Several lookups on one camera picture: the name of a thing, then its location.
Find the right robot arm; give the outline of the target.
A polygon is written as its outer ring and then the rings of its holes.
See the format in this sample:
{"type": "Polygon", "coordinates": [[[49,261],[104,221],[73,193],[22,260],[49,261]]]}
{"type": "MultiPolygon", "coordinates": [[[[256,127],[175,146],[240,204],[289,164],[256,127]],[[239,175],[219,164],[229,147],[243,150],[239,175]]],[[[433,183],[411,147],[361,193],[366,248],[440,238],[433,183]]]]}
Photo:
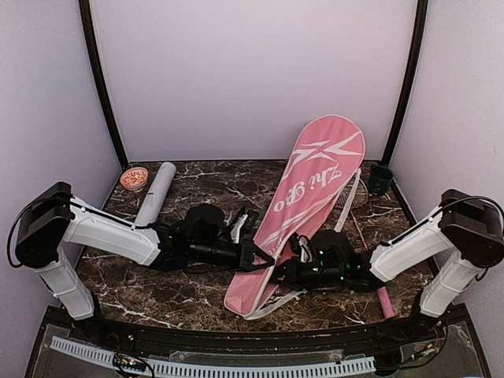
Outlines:
{"type": "Polygon", "coordinates": [[[342,232],[323,230],[305,246],[301,241],[299,235],[290,238],[294,255],[275,268],[273,282],[299,290],[336,287],[367,293],[449,250],[450,258],[402,323],[402,335],[417,342],[460,293],[503,260],[503,209],[487,197],[450,189],[426,218],[364,254],[356,254],[342,232]]]}

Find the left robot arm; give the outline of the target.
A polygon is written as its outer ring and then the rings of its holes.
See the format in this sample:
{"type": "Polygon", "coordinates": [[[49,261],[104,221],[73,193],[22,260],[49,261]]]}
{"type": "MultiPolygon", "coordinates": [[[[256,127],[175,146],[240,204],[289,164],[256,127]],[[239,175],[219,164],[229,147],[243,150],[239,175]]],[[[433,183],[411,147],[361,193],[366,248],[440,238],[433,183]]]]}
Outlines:
{"type": "Polygon", "coordinates": [[[105,343],[110,324],[100,317],[98,300],[69,264],[61,243],[90,246],[160,272],[183,270],[193,261],[255,272],[276,263],[252,239],[239,236],[255,217],[241,210],[226,224],[222,209],[202,203],[174,224],[138,225],[94,208],[60,181],[19,212],[7,236],[6,257],[14,269],[33,269],[70,317],[80,321],[81,332],[105,343]]]}

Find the white shuttlecock tube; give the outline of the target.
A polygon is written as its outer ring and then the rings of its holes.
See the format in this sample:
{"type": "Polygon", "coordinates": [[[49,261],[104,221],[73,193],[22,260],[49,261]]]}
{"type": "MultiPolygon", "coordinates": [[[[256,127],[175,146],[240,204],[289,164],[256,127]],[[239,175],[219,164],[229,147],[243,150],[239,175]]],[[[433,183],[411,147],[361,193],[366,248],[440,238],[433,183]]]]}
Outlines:
{"type": "Polygon", "coordinates": [[[135,218],[137,225],[146,226],[157,220],[175,174],[176,166],[172,162],[161,164],[135,218]]]}

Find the pink racket cover bag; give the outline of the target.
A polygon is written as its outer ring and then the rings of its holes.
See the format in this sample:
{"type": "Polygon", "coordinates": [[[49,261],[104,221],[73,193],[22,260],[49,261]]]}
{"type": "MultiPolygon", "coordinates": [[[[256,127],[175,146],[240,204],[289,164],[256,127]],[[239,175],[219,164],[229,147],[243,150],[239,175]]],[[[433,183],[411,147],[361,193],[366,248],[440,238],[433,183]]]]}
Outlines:
{"type": "MultiPolygon", "coordinates": [[[[324,224],[343,190],[361,174],[365,139],[351,120],[330,114],[308,123],[299,134],[276,193],[254,236],[254,243],[280,265],[294,257],[294,234],[312,237],[324,224]]],[[[278,284],[272,268],[237,273],[224,296],[224,307],[246,320],[265,317],[299,295],[293,290],[274,303],[278,284]]]]}

